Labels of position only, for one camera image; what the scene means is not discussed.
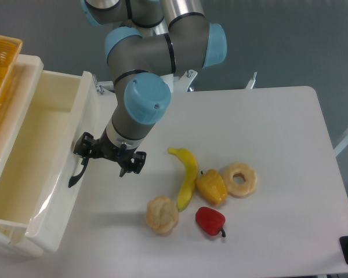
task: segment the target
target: toy food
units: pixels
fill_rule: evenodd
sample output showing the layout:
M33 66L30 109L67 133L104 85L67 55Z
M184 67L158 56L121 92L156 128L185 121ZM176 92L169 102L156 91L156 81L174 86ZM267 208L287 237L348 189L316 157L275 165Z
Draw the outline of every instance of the toy food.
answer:
M245 182L243 184L234 182L235 176L241 176ZM222 177L228 192L236 197L243 197L254 192L258 181L255 170L241 162L229 164L222 173Z
M200 176L196 180L196 186L202 196L212 204L220 204L228 195L222 176L214 169Z
M168 153L177 156L186 169L186 175L176 201L176 207L181 211L187 207L195 190L198 173L197 162L194 155L188 149L168 148Z
M170 232L178 216L174 202L167 196L157 196L147 204L146 223L159 234Z
M222 237L226 237L223 230L223 225L226 222L226 217L220 212L209 207L200 207L196 212L196 223L211 236L216 236L222 232Z

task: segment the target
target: gray wall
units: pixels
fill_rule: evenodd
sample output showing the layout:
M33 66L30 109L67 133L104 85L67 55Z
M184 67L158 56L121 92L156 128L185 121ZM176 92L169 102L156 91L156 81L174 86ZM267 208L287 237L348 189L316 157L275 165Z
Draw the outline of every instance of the gray wall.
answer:
M224 27L229 51L200 73L196 89L244 88L254 71L256 87L311 86L335 146L348 126L348 0L203 3L209 21ZM39 56L46 70L109 80L103 42L112 28L91 27L79 0L0 1L0 34L22 39L22 53ZM348 193L348 148L338 163Z

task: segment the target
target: pepper stem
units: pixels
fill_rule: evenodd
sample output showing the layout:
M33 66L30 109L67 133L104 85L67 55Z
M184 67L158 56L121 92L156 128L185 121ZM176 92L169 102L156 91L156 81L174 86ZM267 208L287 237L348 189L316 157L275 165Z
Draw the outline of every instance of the pepper stem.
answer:
M223 227L220 229L220 232L222 232L222 237L226 237L226 232L224 231Z

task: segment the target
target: black band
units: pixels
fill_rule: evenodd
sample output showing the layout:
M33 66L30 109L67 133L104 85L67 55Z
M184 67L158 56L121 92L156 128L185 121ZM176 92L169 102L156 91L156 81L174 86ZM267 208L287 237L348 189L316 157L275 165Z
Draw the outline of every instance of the black band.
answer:
M125 0L126 4L126 11L128 12L128 19L132 19L133 13L132 13L132 4L130 3L130 0Z
M144 25L144 24L140 24L136 21L134 21L134 19L132 19L132 22L137 25L138 27L140 28L153 28L153 27L156 27L157 25L159 25L162 21L164 20L164 17L162 17L162 19L160 19L158 22L154 23L154 24L149 24L149 25Z
M169 26L168 26L168 30L170 30L170 27L176 23L178 20L181 20L187 16L202 16L202 17L205 17L202 13L197 13L197 12L191 12L191 13L185 13L185 14L181 14L180 16L174 18L172 20L172 22L170 22Z
M172 44L172 41L171 41L168 33L165 33L164 37L166 39L166 43L168 44L168 49L169 49L169 54L170 54L170 62L172 63L172 74L174 74L176 71L176 66L175 66L175 55L174 55L173 44Z
M146 71L145 69L133 69L132 71L126 71L122 75L120 75L118 78L115 79L114 86L116 86L117 82L119 82L122 78L132 74L141 74L142 72L149 72L149 71Z
M96 7L92 6L91 4L89 4L86 0L85 0L85 4L86 4L88 7L92 8L92 9L94 9L94 10L98 10L98 11L100 11L100 12L106 12L106 11L108 11L108 10L113 10L114 8L116 8L116 6L117 6L118 4L120 4L120 0L118 0L117 3L116 3L115 5L113 5L112 7L107 8L107 9L96 8Z

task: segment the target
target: red bell pepper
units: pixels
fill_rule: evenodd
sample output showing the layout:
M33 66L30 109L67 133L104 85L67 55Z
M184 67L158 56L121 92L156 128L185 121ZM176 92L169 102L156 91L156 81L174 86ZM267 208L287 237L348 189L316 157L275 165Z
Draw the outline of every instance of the red bell pepper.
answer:
M223 230L226 217L220 212L209 207L200 207L196 212L196 222L208 235L216 236L222 232L222 237L226 237Z

